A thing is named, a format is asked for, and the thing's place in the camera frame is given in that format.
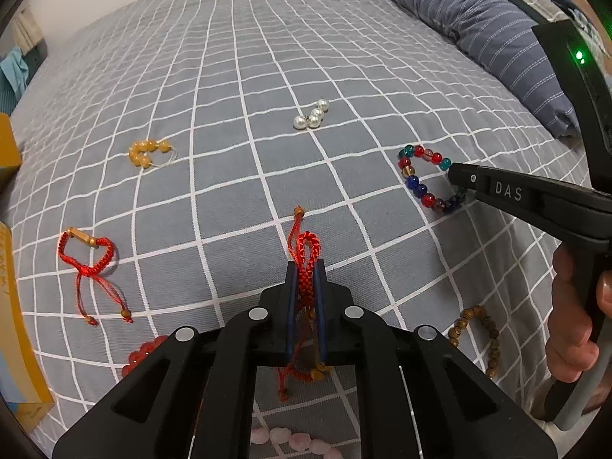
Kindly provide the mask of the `person's right hand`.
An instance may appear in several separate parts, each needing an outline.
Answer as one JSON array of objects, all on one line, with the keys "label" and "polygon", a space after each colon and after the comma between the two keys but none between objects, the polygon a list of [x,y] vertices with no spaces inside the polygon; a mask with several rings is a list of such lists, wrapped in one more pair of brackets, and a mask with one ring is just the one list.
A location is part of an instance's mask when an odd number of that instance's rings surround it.
[{"label": "person's right hand", "polygon": [[547,364],[554,378],[574,383],[596,365],[599,347],[590,340],[593,321],[579,301],[577,272],[571,251],[560,244],[553,255],[553,310],[548,319],[549,340],[545,345]]}]

